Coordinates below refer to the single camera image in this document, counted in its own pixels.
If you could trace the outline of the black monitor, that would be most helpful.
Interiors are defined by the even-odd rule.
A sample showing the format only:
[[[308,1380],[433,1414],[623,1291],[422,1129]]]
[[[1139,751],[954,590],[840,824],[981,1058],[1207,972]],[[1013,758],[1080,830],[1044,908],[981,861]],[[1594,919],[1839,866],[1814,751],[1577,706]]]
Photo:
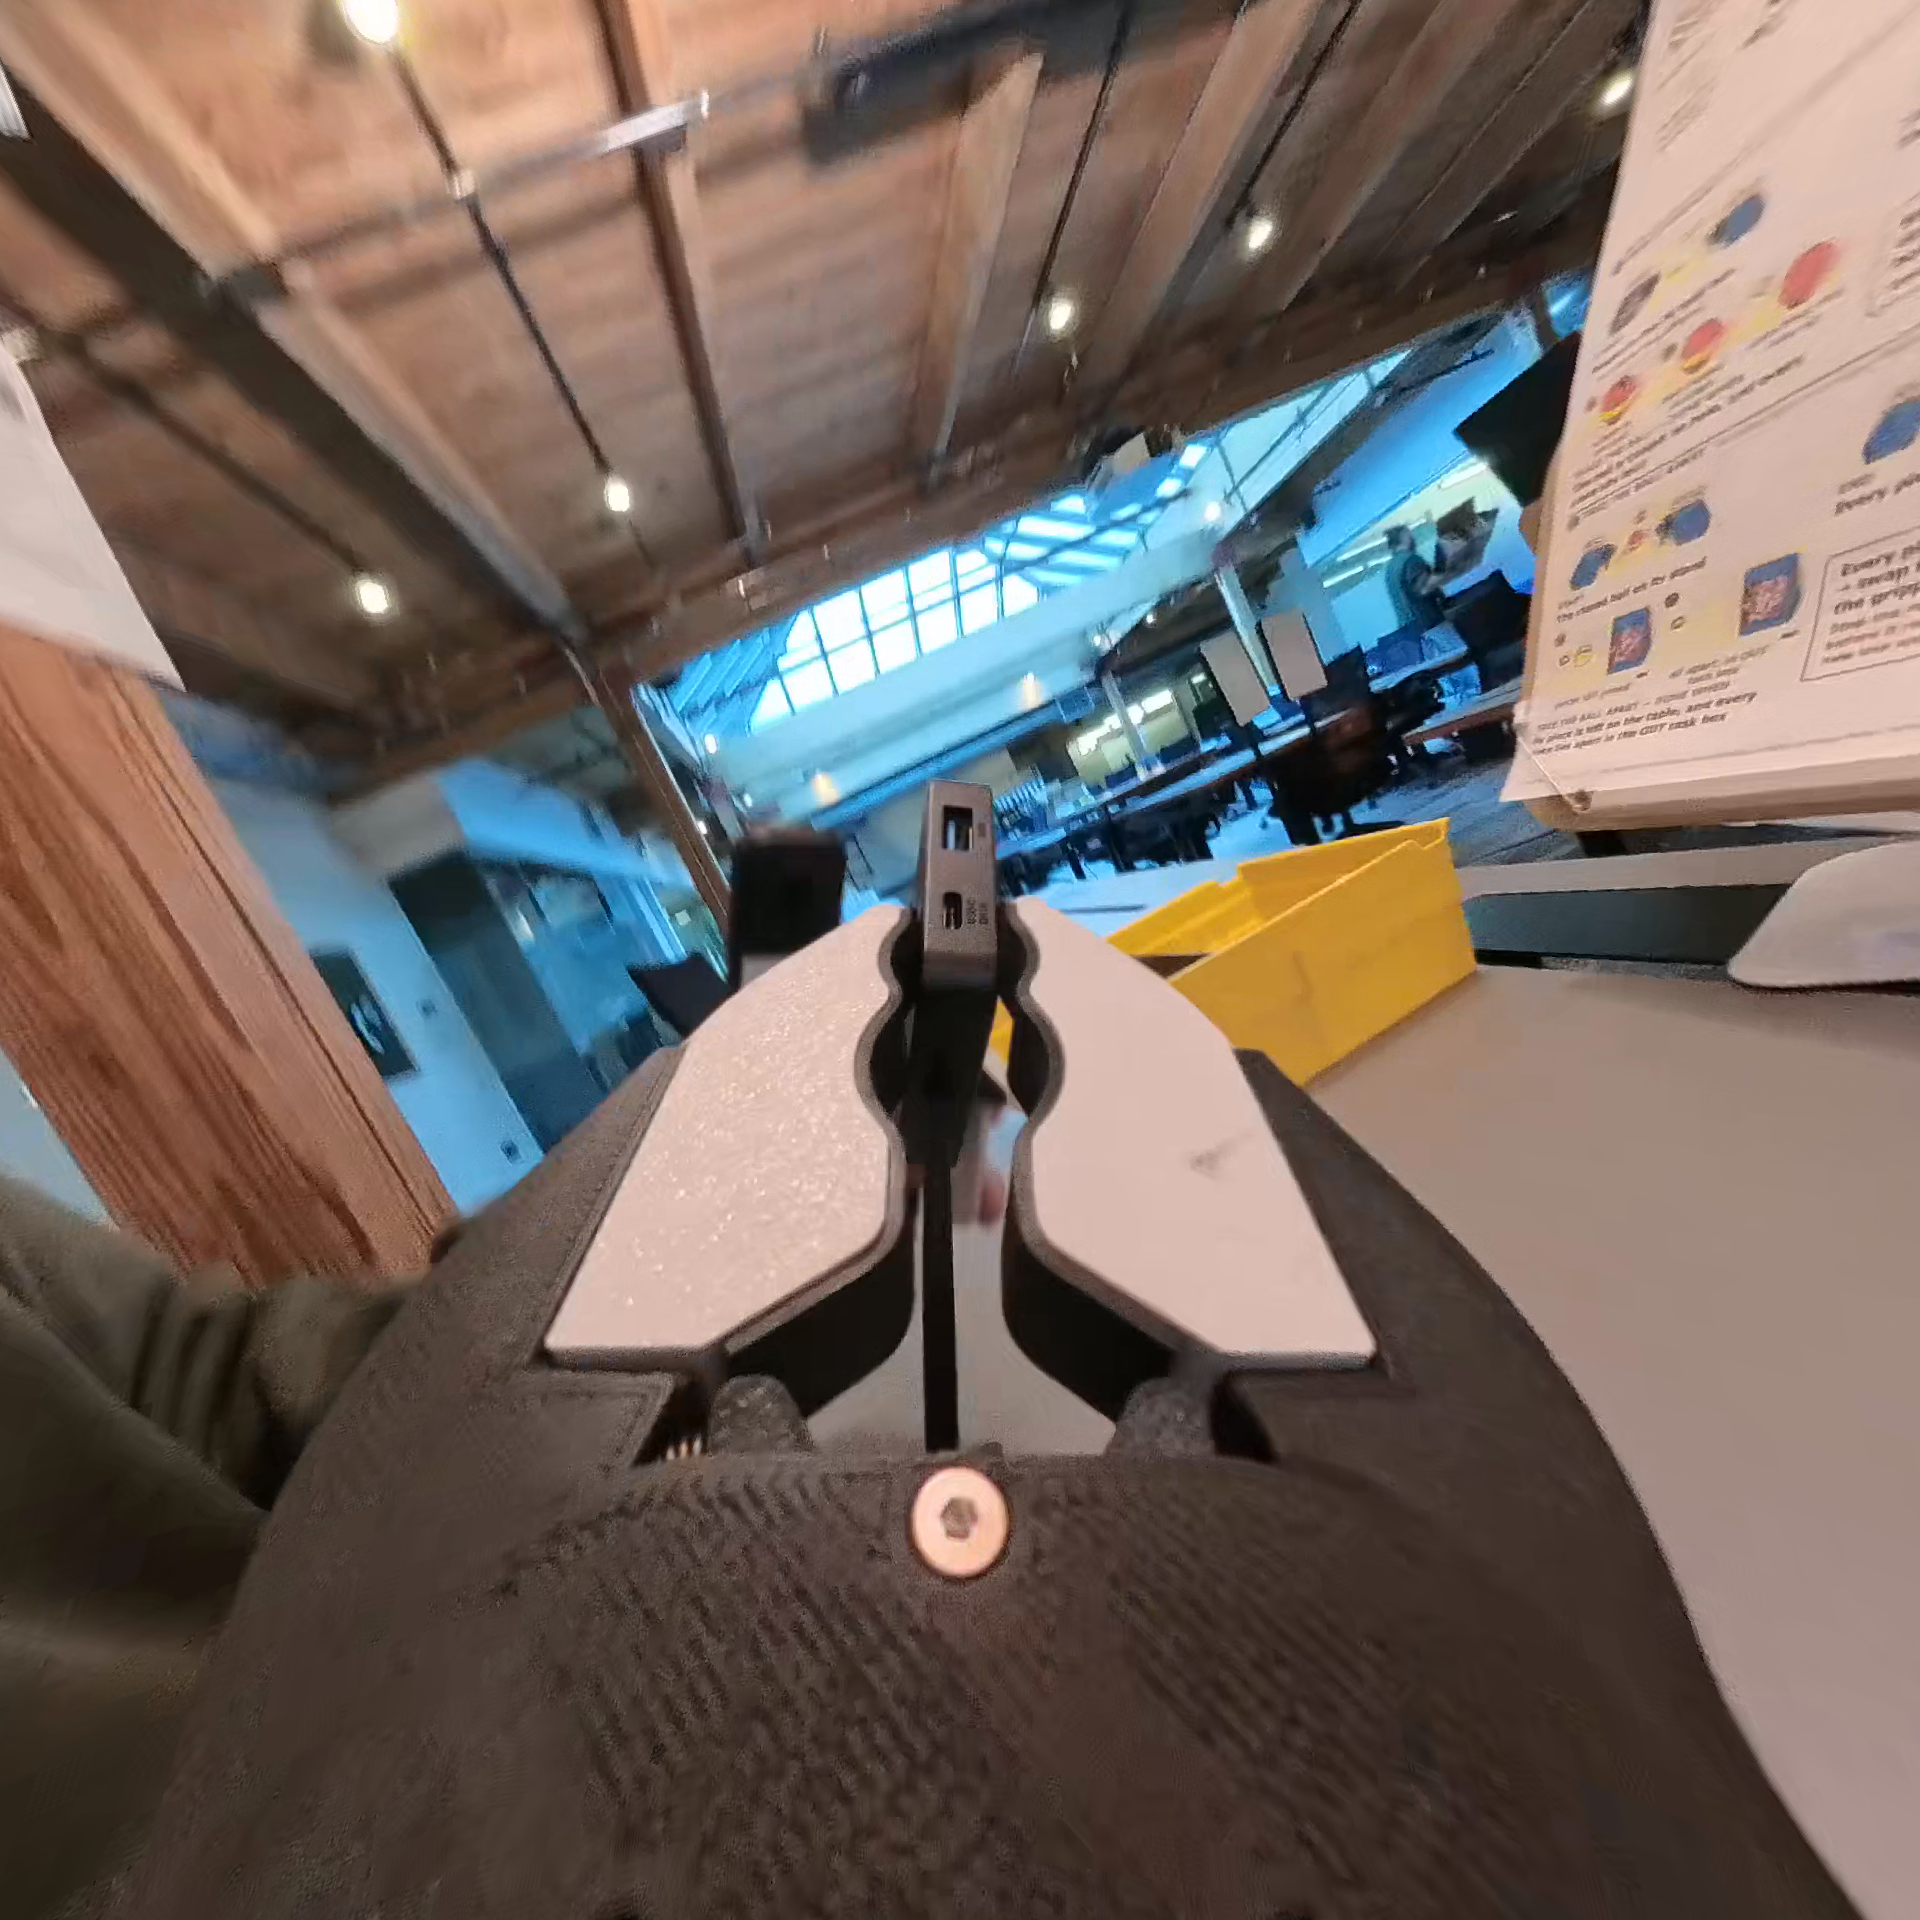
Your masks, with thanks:
[[[1541,347],[1513,383],[1495,383],[1474,413],[1454,421],[1454,439],[1513,489],[1513,506],[1541,506],[1547,463],[1570,421],[1581,338],[1564,338]]]

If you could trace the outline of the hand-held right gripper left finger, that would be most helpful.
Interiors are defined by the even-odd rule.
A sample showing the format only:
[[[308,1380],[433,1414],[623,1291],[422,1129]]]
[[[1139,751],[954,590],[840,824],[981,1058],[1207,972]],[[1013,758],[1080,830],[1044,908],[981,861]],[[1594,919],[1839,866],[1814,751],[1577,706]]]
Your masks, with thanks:
[[[781,1380],[820,1414],[905,1340],[912,1199],[873,1062],[898,1050],[905,926],[905,908],[872,908],[680,1041],[543,1336],[547,1366],[704,1394]]]

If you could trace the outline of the silver document stand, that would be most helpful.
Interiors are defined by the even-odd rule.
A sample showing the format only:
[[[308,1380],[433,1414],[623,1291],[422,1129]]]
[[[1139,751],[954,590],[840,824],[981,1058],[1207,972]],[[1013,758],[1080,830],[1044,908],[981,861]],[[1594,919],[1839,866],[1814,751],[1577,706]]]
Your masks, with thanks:
[[[1920,837],[1804,866],[1720,972],[1754,991],[1920,988]]]

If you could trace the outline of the grey desk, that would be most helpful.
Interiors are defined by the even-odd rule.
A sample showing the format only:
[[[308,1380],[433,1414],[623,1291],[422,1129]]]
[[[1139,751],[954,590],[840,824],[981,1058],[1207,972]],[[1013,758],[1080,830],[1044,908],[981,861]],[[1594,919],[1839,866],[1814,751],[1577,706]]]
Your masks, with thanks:
[[[1625,1721],[1606,1831],[1914,1911],[1914,1017],[1480,972],[1329,1088],[1276,1139],[1373,1372],[1130,1402],[1449,1544],[1388,1598]]]

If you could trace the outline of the yellow plastic bin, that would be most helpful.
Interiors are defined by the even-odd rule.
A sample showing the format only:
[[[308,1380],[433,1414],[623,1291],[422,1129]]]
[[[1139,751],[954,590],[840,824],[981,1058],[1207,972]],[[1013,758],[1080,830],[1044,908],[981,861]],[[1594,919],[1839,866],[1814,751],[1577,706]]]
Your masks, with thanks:
[[[1001,896],[1001,998],[981,1082],[1031,1120],[1037,1168],[1116,1127],[1121,1168],[1271,1139],[1315,1082],[1474,972],[1436,824],[1239,861],[1093,955],[1093,926]]]

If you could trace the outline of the white paper sheet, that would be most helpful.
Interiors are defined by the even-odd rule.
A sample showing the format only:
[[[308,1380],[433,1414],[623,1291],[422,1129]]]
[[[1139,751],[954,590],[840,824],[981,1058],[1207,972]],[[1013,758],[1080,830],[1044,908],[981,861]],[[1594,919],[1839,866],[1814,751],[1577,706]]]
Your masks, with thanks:
[[[17,360],[0,360],[0,626],[179,686]]]

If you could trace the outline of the black USB hub with cable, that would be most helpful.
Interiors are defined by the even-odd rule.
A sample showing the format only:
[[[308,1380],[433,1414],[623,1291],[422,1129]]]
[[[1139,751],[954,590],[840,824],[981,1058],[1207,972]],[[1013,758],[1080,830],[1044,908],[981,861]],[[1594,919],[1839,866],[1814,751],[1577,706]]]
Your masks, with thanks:
[[[928,790],[919,837],[919,988],[905,1027],[905,1147],[919,1168],[919,1372],[928,1453],[954,1453],[954,1160],[981,1112],[1001,896],[993,896],[993,792],[981,781]]]

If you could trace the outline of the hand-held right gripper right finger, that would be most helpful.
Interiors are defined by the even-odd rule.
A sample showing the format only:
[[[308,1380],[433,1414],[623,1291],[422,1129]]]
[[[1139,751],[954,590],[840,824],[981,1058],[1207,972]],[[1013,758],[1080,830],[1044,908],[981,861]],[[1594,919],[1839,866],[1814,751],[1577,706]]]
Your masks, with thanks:
[[[1001,1310],[1093,1414],[1147,1380],[1373,1372],[1382,1336],[1239,1050],[1162,972],[1044,896],[1001,908],[1004,1178]]]

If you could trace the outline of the printed instruction sheet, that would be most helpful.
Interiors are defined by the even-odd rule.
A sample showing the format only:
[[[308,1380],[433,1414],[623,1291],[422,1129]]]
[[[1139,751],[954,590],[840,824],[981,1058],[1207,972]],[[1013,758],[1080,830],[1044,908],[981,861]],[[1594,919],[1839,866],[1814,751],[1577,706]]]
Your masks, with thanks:
[[[1651,6],[1506,802],[1564,830],[1914,812],[1920,6]]]

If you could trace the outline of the person's left forearm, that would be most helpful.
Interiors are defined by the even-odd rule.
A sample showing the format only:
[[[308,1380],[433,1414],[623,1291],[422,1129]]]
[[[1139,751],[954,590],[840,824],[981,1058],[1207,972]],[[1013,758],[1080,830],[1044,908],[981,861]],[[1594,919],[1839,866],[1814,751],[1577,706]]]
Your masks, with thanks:
[[[0,1179],[0,1911],[102,1911],[256,1535],[410,1281],[176,1268]]]

